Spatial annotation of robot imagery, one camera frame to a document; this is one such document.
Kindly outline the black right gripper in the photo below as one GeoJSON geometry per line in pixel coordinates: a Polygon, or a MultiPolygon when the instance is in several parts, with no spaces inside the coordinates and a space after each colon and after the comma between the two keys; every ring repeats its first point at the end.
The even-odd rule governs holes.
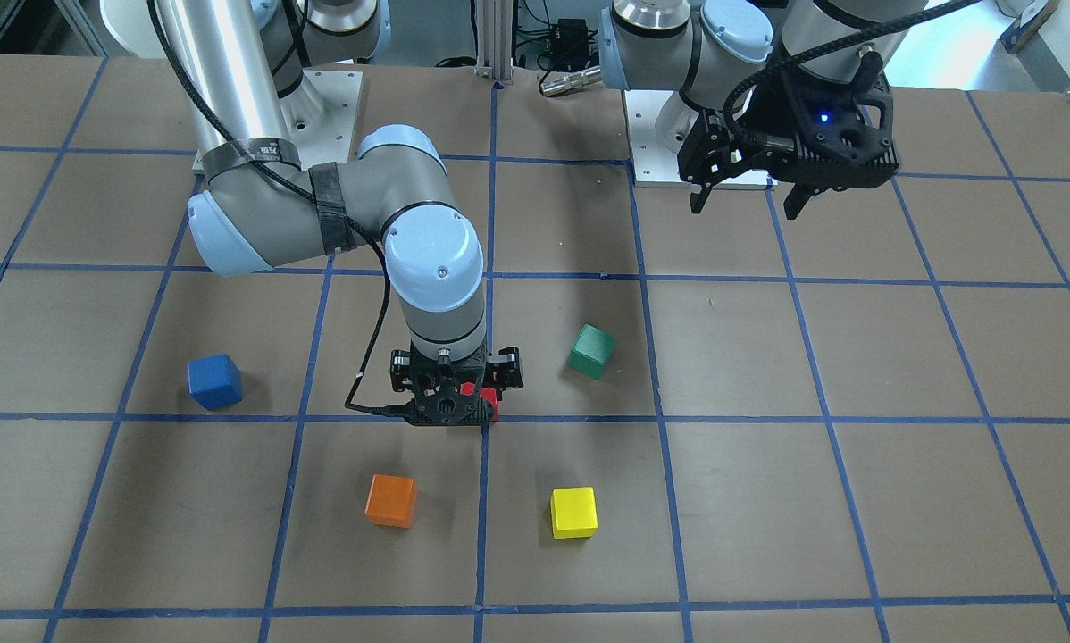
{"type": "Polygon", "coordinates": [[[416,397],[432,395],[448,384],[458,388],[465,382],[479,383],[483,388],[498,392],[524,387],[522,355],[518,347],[502,347],[498,353],[478,347],[465,358],[449,363],[425,357],[417,347],[393,350],[389,379],[393,391],[410,391],[416,397]]]}

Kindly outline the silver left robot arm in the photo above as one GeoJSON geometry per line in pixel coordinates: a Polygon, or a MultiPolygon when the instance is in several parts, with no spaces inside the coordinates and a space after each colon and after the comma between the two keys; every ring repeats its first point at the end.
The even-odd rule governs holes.
{"type": "Polygon", "coordinates": [[[760,170],[796,219],[823,192],[878,188],[901,168],[886,62],[923,1],[613,1],[603,82],[664,90],[681,114],[675,167],[702,211],[717,184],[760,170]]]}

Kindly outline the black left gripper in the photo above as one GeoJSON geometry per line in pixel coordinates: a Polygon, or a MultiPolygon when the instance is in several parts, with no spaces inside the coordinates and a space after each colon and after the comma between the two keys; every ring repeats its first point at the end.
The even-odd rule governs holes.
{"type": "MultiPolygon", "coordinates": [[[[766,171],[740,171],[740,154],[732,146],[722,114],[699,110],[690,116],[690,125],[681,135],[677,152],[678,175],[690,184],[690,212],[701,215],[712,187],[735,190],[764,190],[773,185],[766,171]]],[[[820,194],[817,186],[793,184],[784,198],[784,215],[795,221],[808,201],[820,194]]]]}

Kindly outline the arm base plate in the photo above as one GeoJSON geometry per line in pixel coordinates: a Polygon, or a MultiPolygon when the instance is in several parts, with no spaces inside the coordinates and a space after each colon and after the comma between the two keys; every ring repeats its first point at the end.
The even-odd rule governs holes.
{"type": "Polygon", "coordinates": [[[235,139],[277,138],[296,150],[302,170],[350,158],[363,74],[305,71],[282,98],[268,71],[234,68],[196,83],[223,126],[235,139]]]}
{"type": "Polygon", "coordinates": [[[638,186],[686,188],[678,152],[696,123],[694,111],[677,91],[626,90],[623,99],[638,186]]]}

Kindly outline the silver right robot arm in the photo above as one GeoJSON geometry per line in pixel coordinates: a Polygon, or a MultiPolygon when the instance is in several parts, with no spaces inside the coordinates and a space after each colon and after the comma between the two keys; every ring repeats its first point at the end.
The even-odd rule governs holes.
{"type": "Polygon", "coordinates": [[[146,10],[196,111],[207,188],[188,201],[197,252],[221,276],[367,246],[410,332],[397,389],[523,386],[515,347],[487,342],[486,257],[423,131],[377,128],[355,159],[303,167],[246,1],[150,1],[146,10]]]}

